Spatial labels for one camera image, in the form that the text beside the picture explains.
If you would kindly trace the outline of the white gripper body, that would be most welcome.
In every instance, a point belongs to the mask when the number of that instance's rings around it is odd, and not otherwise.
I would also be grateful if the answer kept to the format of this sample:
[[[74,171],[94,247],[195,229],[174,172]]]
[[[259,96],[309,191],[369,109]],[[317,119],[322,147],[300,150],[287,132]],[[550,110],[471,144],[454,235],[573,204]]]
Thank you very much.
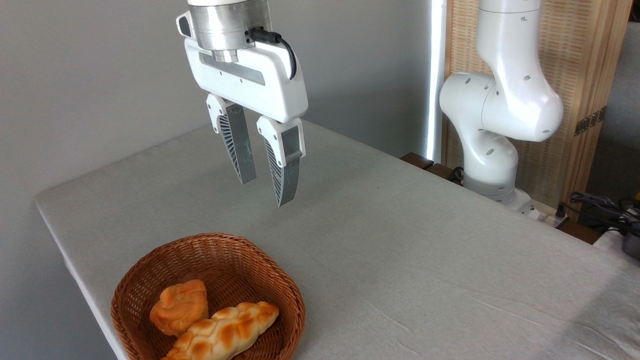
[[[271,32],[269,11],[186,11],[176,18],[190,70],[211,94],[280,123],[304,115],[306,85],[297,55]]]

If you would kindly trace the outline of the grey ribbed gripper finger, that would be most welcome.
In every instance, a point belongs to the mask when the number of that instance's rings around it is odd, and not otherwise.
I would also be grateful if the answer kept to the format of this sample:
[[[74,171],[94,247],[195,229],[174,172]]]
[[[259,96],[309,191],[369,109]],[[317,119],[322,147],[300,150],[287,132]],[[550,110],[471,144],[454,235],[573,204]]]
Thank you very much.
[[[270,175],[278,207],[292,201],[297,193],[300,160],[306,155],[300,118],[280,123],[260,116],[257,129],[264,139]]]
[[[221,135],[238,180],[246,184],[256,179],[249,129],[242,105],[208,94],[206,105],[215,133]]]

